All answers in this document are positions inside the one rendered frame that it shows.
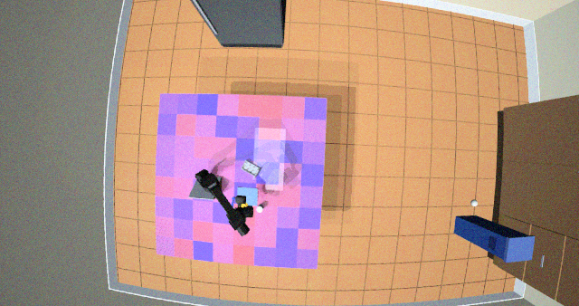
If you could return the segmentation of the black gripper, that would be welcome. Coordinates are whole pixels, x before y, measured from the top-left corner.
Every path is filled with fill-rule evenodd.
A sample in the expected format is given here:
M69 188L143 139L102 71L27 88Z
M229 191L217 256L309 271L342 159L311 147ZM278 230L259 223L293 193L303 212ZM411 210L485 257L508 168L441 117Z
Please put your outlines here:
M243 213L241 204L246 204L246 196L236 196L235 202L238 204L238 207L235 207L234 209Z

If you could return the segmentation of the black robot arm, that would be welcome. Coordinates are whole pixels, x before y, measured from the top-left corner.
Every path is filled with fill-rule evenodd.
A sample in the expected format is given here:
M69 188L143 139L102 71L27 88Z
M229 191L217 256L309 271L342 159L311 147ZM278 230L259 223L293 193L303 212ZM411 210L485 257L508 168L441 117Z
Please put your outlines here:
M216 176L212 173L209 174L209 171L203 169L202 171L195 174L196 179L199 182L199 185L202 186L205 192L209 192L214 196L217 201L221 204L225 212L227 213L226 217L229 220L229 224L234 230L237 230L239 234L243 237L245 234L248 234L251 230L245 222L247 221L247 217L253 217L253 207L252 206L244 206L243 213L239 212L238 210L233 209L232 205L229 203L221 188L219 187L219 181ZM208 188L211 184L216 183L216 185L212 186L210 189Z

